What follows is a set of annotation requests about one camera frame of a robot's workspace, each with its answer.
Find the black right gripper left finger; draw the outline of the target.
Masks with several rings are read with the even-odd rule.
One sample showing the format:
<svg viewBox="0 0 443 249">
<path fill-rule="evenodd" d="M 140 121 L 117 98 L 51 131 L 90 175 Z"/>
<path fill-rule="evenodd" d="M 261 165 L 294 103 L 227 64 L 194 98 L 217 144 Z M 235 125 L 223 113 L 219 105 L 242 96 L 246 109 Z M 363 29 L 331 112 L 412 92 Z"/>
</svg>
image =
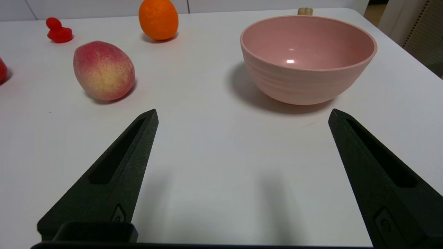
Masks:
<svg viewBox="0 0 443 249">
<path fill-rule="evenodd" d="M 38 221 L 43 241 L 67 222 L 131 222 L 158 124 L 155 109 L 133 120 Z"/>
</svg>

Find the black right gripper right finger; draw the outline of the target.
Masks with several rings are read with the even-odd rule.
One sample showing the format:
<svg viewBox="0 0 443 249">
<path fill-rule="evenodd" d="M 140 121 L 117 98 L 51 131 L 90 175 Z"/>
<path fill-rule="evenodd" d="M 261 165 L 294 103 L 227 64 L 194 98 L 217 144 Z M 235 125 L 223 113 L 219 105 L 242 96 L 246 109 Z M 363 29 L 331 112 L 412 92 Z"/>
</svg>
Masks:
<svg viewBox="0 0 443 249">
<path fill-rule="evenodd" d="M 441 248 L 443 198 L 355 118 L 328 125 L 374 248 Z"/>
</svg>

